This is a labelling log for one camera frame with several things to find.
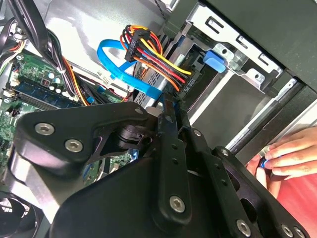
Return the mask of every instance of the metal bolt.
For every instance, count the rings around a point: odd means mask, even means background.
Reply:
[[[284,225],[284,224],[282,224],[282,230],[285,232],[285,234],[288,236],[288,237],[293,237],[293,233],[292,233],[292,231],[288,228],[288,226],[287,225]]]
[[[135,111],[138,113],[138,114],[143,114],[143,111],[139,108],[136,108]]]
[[[170,123],[173,123],[173,118],[170,116],[165,116],[165,119],[168,120]]]
[[[185,203],[178,196],[171,196],[169,199],[169,204],[175,212],[183,213],[185,211]]]
[[[17,60],[23,60],[23,56],[22,56],[22,55],[17,55],[17,56],[16,56],[16,59],[17,59]]]
[[[304,233],[298,227],[294,227],[294,229],[300,238],[305,238]]]
[[[83,150],[83,144],[79,140],[69,139],[65,142],[65,148],[71,152],[77,153]]]
[[[197,136],[202,136],[202,134],[201,134],[200,131],[198,131],[198,130],[194,130],[194,133],[195,133],[195,135],[197,135]]]
[[[225,149],[222,149],[221,152],[222,152],[222,154],[224,154],[225,156],[228,156],[228,155],[229,155],[229,153],[228,153]]]
[[[239,231],[245,236],[245,237],[250,237],[251,236],[251,230],[249,226],[246,224],[245,221],[239,219],[237,220],[237,227]]]
[[[55,131],[54,126],[48,123],[38,123],[34,128],[40,135],[52,135]]]

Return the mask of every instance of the cable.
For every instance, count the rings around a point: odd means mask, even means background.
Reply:
[[[163,60],[165,63],[167,63],[168,65],[172,66],[174,69],[180,71],[183,74],[188,74],[191,75],[192,73],[186,70],[183,70],[181,68],[179,68],[178,66],[174,65],[172,62],[168,61],[167,59],[165,59],[163,56],[161,56],[160,54],[158,54],[157,52],[155,52],[150,46],[149,44],[143,39],[140,39],[141,42],[152,52],[154,53],[157,57],[159,57],[161,60]]]
[[[157,5],[157,6],[158,6],[158,8],[159,8],[159,11],[160,11],[160,13],[161,13],[161,15],[162,15],[162,17],[163,17],[163,19],[164,19],[164,22],[166,23],[166,22],[167,22],[167,20],[166,20],[166,17],[165,17],[165,14],[164,14],[164,12],[163,12],[162,8],[160,7],[160,5],[159,5],[159,3],[158,3],[158,1],[157,1],[157,0],[154,0],[154,1],[155,1],[156,5]]]
[[[6,41],[8,40],[8,37],[10,35],[10,29],[14,22],[15,22],[14,17],[11,18],[9,21],[7,21],[0,33],[0,54],[2,54],[3,52],[4,45],[6,44]]]
[[[171,74],[172,76],[174,76],[176,79],[178,79],[179,81],[181,81],[182,83],[185,83],[185,80],[182,79],[179,75],[177,75],[176,73],[174,73],[173,71],[169,70],[168,68],[166,68],[164,65],[162,65],[160,63],[160,61],[158,61],[157,59],[151,57],[150,55],[148,55],[146,52],[144,52],[143,50],[140,50],[141,53],[145,54],[148,58],[151,58],[153,61],[156,62],[156,64],[158,64],[158,66],[160,66],[162,69],[164,69],[167,73]]]
[[[73,82],[75,84],[75,89],[76,89],[76,92],[77,92],[77,95],[79,96],[80,100],[83,102],[83,104],[85,106],[89,106],[90,104],[87,102],[87,100],[85,99],[85,96],[83,95],[83,93],[81,92],[79,86],[78,86],[78,83],[76,81],[76,77],[75,77],[75,74],[73,72],[73,70],[71,69],[69,63],[67,62],[67,60],[63,57],[63,61],[64,63],[66,64],[66,67],[68,68],[68,70],[70,71],[71,73],[71,76],[72,76],[72,79],[73,79]]]
[[[155,100],[157,100],[160,97],[162,92],[159,89],[152,87],[149,84],[146,84],[145,82],[142,82],[137,78],[120,70],[104,53],[103,47],[112,47],[121,50],[123,50],[124,48],[121,46],[121,43],[119,41],[103,40],[100,42],[99,47],[97,49],[97,55],[99,60],[115,78],[120,79],[124,83],[139,90],[140,92],[145,93],[147,96],[154,98]]]
[[[131,29],[131,32],[134,33],[134,29],[144,29],[144,30],[148,30],[147,27],[145,26],[140,26],[140,25],[131,25],[130,26],[130,29]],[[158,37],[156,36],[156,34],[151,31],[151,34],[150,36],[155,40],[155,42],[157,43],[158,47],[159,47],[159,54],[160,55],[163,55],[163,47],[162,47],[162,44],[160,43]]]
[[[8,63],[9,63],[12,59],[14,59],[19,53],[22,52],[22,50],[23,50],[24,47],[25,47],[25,44],[26,44],[25,41],[23,41],[23,42],[21,43],[20,47],[19,47],[17,50],[15,50],[14,54],[11,55],[11,56],[9,56],[8,58],[6,58],[6,59],[3,61],[2,65],[1,65],[1,67],[0,67],[0,75],[3,74],[3,71],[4,71],[4,69],[6,68],[6,66],[8,65]]]
[[[167,79],[167,81],[169,81],[169,82],[173,85],[173,87],[176,89],[176,91],[179,92],[179,87],[177,87],[177,85],[175,84],[175,82],[174,82],[171,78],[169,78],[164,72],[162,72],[160,69],[158,69],[158,68],[156,68],[155,66],[153,66],[153,65],[151,65],[151,64],[149,64],[149,63],[147,63],[147,62],[145,62],[145,61],[142,60],[142,59],[138,59],[138,58],[134,58],[134,59],[137,60],[137,61],[139,61],[139,62],[141,62],[141,63],[143,63],[143,64],[145,64],[146,66],[150,67],[151,69],[153,69],[154,71],[156,71],[157,73],[159,73],[160,75],[162,75],[164,78]]]

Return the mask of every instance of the yellow wire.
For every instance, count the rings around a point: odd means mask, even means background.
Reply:
[[[163,60],[165,63],[167,63],[168,65],[170,65],[171,67],[173,67],[174,69],[178,70],[179,72],[183,73],[183,74],[188,74],[191,75],[192,73],[189,71],[185,71],[183,69],[181,69],[180,67],[174,65],[172,62],[168,61],[167,59],[165,59],[163,56],[161,56],[159,53],[155,52],[151,46],[144,40],[144,39],[140,39],[141,42],[153,53],[155,54],[157,57],[159,57],[161,60]]]
[[[170,82],[173,85],[173,87],[176,89],[176,91],[179,92],[179,87],[177,87],[176,83],[170,77],[168,77],[164,72],[162,72],[160,69],[156,68],[154,65],[151,65],[151,64],[147,63],[144,60],[141,60],[140,58],[137,58],[137,57],[133,57],[133,58],[135,60],[147,65],[148,67],[150,67],[151,69],[153,69],[154,71],[156,71],[157,73],[162,75],[164,78],[167,79],[168,82]]]
[[[145,26],[131,25],[131,26],[130,26],[130,30],[131,30],[132,33],[134,33],[134,28],[148,30],[148,28],[146,28]],[[156,50],[155,46],[153,45],[153,43],[152,43],[150,40],[148,40],[148,43],[151,45],[151,47],[153,48],[153,50],[154,50],[156,53],[158,53],[158,51]]]

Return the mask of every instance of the green circuit board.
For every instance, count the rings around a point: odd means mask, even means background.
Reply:
[[[19,108],[19,115],[12,117],[5,112],[9,108]],[[4,98],[0,106],[0,177],[3,174],[11,152],[11,142],[17,120],[24,114],[40,111],[39,109],[20,101]]]
[[[20,53],[13,67],[17,68],[17,73],[19,74],[18,79],[24,76],[47,88],[52,83],[64,87],[61,74],[36,55]]]
[[[43,62],[38,56],[25,53],[21,53],[19,56],[20,57],[17,61],[13,63],[12,72],[9,76],[8,82],[12,77],[19,79],[24,76],[45,87],[45,85],[43,85],[43,80],[46,80],[51,84],[60,76],[56,70]],[[49,77],[49,73],[53,73],[55,78],[52,79],[52,75]],[[2,97],[0,105],[0,180],[3,178],[3,173],[9,159],[15,126],[19,118],[24,114],[36,111],[41,110],[35,106],[20,101],[16,97]],[[89,167],[84,176],[85,185],[90,185],[97,179],[100,173],[100,165],[101,163],[97,161],[85,168],[86,170]]]

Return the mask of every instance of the finger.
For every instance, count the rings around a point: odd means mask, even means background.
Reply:
[[[310,161],[299,165],[285,166],[272,169],[273,174],[279,176],[291,175],[293,178],[317,173],[317,161]]]
[[[256,174],[256,170],[257,170],[257,167],[259,166],[259,161],[260,161],[260,155],[257,154],[255,157],[253,157],[248,165],[247,165],[247,170],[252,173],[253,175]]]
[[[305,162],[316,160],[317,146],[312,146],[304,150],[299,150],[280,158],[268,160],[265,163],[265,168],[271,170],[277,167],[298,165]]]
[[[275,149],[268,151],[267,154],[265,155],[265,158],[267,160],[275,159],[295,151],[309,148],[313,146],[314,143],[315,143],[314,140],[311,140],[310,138],[292,140],[276,147]]]
[[[273,197],[277,198],[279,190],[281,188],[282,181],[270,182],[268,186],[268,191],[273,195]]]
[[[263,187],[267,188],[266,174],[263,168],[257,168],[256,178],[260,182],[260,184],[263,185]]]

